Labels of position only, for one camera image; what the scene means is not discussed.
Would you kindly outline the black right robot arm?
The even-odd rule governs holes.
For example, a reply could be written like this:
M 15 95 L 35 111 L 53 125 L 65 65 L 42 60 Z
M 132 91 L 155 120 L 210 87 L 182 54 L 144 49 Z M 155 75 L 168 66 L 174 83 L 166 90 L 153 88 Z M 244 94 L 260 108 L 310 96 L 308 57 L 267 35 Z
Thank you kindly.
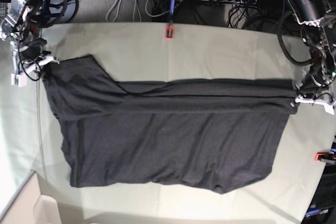
M 47 0 L 10 0 L 9 10 L 1 22 L 1 40 L 11 46 L 13 69 L 11 84 L 24 87 L 28 80 L 38 81 L 43 68 L 59 63 L 50 51 L 45 51 L 46 40 L 39 32 L 53 26 L 64 15 L 68 0 L 62 0 L 61 11 L 52 21 L 45 19 L 43 5 Z

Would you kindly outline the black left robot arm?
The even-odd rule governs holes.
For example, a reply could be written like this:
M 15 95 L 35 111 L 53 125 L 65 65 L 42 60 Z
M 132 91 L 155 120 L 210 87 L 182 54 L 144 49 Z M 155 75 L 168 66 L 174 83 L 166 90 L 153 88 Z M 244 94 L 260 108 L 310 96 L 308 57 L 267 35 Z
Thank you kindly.
M 301 27 L 300 36 L 309 48 L 310 59 L 295 60 L 287 50 L 281 32 L 277 38 L 285 57 L 298 67 L 305 67 L 302 79 L 295 84 L 295 103 L 323 106 L 335 114 L 335 24 L 328 0 L 286 0 L 289 10 L 281 16 L 279 25 L 293 17 Z

